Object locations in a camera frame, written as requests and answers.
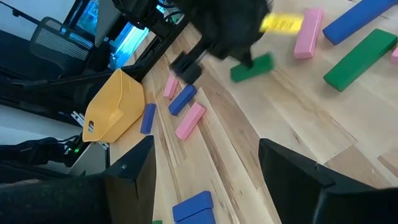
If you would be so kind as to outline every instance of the wooden table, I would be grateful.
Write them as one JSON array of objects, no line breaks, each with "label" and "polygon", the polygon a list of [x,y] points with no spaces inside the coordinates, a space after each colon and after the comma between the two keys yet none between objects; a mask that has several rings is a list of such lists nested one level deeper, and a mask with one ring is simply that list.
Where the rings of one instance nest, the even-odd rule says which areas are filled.
[{"label": "wooden table", "polygon": [[[325,27],[355,1],[280,0],[274,4],[274,11],[279,12],[322,7]],[[393,7],[340,45],[332,46],[320,34],[315,56],[309,60],[294,59],[294,36],[265,34],[252,52],[257,56],[271,51],[276,68],[241,83],[229,79],[235,61],[206,56],[203,75],[195,84],[195,100],[207,112],[188,139],[180,141],[174,131],[189,106],[177,117],[171,116],[170,101],[162,94],[169,63],[200,38],[188,26],[142,82],[146,102],[157,105],[152,127],[157,156],[154,219],[173,223],[174,205],[210,190],[217,223],[280,223],[259,168],[260,138],[374,187],[397,186],[398,66],[389,63],[391,53],[342,93],[323,81],[324,74],[373,29],[398,34],[397,23],[398,7]],[[139,134],[140,125],[141,121],[133,124],[111,145],[112,161],[144,137]]]}]

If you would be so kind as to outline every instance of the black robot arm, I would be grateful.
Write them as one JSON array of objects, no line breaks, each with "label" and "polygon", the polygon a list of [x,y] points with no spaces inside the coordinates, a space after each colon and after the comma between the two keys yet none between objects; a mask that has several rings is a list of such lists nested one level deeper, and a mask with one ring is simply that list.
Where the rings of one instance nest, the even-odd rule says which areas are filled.
[{"label": "black robot arm", "polygon": [[208,52],[220,60],[232,57],[252,67],[250,47],[259,40],[261,22],[270,12],[266,0],[173,0],[202,34],[189,52],[170,65],[175,74],[188,84],[201,75],[199,61]]}]

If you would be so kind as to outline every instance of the office chair backrest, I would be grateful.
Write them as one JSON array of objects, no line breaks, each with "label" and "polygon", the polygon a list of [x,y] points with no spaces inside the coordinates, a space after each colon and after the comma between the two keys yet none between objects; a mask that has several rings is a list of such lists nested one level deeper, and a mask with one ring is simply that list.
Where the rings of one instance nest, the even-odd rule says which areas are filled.
[{"label": "office chair backrest", "polygon": [[30,40],[30,51],[59,65],[65,75],[79,75],[92,48],[92,42],[51,17],[40,22]]}]

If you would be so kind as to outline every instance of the yellow plastic scoop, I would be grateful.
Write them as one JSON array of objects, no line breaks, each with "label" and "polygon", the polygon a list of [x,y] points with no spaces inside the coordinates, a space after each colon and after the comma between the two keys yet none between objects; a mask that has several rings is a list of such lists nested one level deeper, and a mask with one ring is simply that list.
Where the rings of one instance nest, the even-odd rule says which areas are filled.
[{"label": "yellow plastic scoop", "polygon": [[142,85],[117,69],[87,107],[83,141],[115,142],[142,115]]}]

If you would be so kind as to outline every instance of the cable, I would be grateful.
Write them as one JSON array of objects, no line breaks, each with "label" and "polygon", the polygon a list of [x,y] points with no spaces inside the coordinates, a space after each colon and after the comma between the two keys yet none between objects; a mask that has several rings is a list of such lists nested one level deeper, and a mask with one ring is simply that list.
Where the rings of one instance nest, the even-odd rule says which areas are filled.
[{"label": "cable", "polygon": [[164,18],[164,20],[166,21],[167,19],[171,19],[172,16],[175,16],[175,15],[178,15],[178,14],[183,14],[183,13],[184,13],[184,12],[181,11],[181,10],[172,12],[172,13],[170,13],[169,15],[167,15],[167,16]]},{"label": "cable", "polygon": [[64,139],[64,140],[58,140],[57,142],[66,142],[66,141],[69,141],[69,140],[75,139],[75,138],[77,138],[77,137],[79,137],[79,135],[75,135],[75,136],[72,136],[72,137],[70,137],[70,138],[67,138],[67,139]]},{"label": "cable", "polygon": [[161,3],[161,2],[158,2],[157,3],[160,7],[163,7],[163,8],[165,8],[165,9],[171,9],[171,8],[175,8],[175,6],[174,5],[165,5],[165,4],[163,4],[163,3]]}]

